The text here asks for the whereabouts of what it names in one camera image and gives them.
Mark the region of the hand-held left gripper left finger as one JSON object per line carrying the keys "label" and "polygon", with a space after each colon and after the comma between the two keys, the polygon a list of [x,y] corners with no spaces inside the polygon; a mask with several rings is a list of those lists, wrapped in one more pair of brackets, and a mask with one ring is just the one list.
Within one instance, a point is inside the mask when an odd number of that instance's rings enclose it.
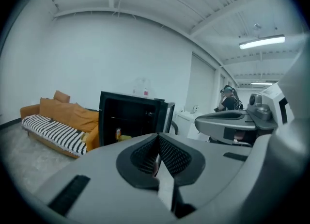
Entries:
{"label": "hand-held left gripper left finger", "polygon": [[128,184],[116,167],[118,155],[151,134],[87,152],[52,175],[35,195],[49,205],[77,175],[90,179],[66,218],[82,224],[168,224],[176,220],[157,192]]}

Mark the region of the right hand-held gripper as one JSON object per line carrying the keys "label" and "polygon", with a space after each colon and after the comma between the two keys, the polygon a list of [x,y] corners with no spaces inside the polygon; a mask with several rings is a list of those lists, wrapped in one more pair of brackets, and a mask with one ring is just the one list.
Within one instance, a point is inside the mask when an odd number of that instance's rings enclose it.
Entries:
{"label": "right hand-held gripper", "polygon": [[199,116],[196,129],[225,144],[233,144],[236,131],[274,130],[294,120],[293,112],[277,83],[249,98],[247,111],[221,111]]}

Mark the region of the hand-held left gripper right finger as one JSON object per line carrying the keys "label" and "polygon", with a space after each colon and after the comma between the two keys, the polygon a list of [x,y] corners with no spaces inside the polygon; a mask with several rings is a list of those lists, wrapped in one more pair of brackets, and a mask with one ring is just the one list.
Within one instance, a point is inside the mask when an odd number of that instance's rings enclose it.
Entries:
{"label": "hand-held left gripper right finger", "polygon": [[178,187],[178,219],[283,219],[307,171],[307,124],[289,123],[258,138],[252,148],[205,144],[205,167]]}

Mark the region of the white sink counter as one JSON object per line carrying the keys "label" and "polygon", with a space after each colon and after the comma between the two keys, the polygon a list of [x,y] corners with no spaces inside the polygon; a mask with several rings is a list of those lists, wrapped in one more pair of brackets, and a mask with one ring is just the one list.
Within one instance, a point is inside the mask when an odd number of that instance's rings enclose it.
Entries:
{"label": "white sink counter", "polygon": [[194,114],[187,111],[177,112],[174,122],[178,126],[178,135],[193,140],[207,142],[209,136],[199,132],[195,126],[195,119],[201,115],[202,114],[199,112]]}

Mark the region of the white roller blind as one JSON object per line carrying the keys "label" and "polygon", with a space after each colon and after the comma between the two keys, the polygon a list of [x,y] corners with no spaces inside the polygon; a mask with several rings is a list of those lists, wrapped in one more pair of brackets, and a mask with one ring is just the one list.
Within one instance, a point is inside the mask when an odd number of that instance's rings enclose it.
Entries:
{"label": "white roller blind", "polygon": [[210,112],[214,89],[215,68],[192,53],[190,78],[185,110],[191,111],[198,106],[198,112]]}

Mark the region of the orange sofa cushion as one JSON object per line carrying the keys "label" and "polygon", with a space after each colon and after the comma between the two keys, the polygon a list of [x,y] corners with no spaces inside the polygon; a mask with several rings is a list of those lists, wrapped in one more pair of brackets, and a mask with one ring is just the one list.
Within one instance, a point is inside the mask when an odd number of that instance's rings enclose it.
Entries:
{"label": "orange sofa cushion", "polygon": [[69,126],[77,130],[91,133],[98,125],[99,112],[88,110],[75,104],[69,121]]}
{"label": "orange sofa cushion", "polygon": [[70,96],[59,90],[56,90],[53,99],[60,103],[70,103]]}
{"label": "orange sofa cushion", "polygon": [[55,99],[41,98],[39,115],[68,125],[76,106],[73,103],[61,103]]}

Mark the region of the black white striped blanket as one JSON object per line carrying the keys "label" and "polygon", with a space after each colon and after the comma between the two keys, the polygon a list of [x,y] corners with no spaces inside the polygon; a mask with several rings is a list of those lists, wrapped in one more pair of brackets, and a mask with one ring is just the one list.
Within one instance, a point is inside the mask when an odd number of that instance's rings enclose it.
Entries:
{"label": "black white striped blanket", "polygon": [[61,151],[80,157],[87,153],[86,144],[82,141],[85,132],[77,130],[49,117],[38,114],[26,116],[22,119],[25,130],[34,133],[43,140],[59,148]]}

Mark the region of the clear plastic container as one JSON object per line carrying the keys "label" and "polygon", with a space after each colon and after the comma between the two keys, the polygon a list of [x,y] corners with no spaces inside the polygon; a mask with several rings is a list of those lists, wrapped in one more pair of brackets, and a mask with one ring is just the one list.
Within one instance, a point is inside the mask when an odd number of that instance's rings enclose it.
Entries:
{"label": "clear plastic container", "polygon": [[136,78],[133,87],[133,95],[139,97],[151,97],[151,81],[148,78]]}

